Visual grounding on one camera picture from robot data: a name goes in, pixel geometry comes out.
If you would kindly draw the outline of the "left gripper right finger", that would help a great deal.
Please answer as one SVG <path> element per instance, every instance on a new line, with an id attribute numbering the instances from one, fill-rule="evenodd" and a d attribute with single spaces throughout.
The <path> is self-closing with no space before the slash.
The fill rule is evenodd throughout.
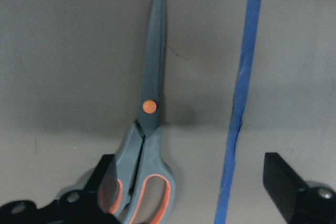
<path id="1" fill-rule="evenodd" d="M 307 194 L 307 183 L 275 152 L 265 153 L 263 185 L 287 223 L 296 215 Z"/>

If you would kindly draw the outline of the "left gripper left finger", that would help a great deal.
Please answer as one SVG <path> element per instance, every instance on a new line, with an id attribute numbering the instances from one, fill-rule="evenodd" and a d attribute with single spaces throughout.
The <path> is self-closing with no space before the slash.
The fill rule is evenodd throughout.
<path id="1" fill-rule="evenodd" d="M 104 154 L 83 190 L 95 197 L 97 206 L 105 214 L 110 212 L 118 196 L 116 159 L 114 154 Z"/>

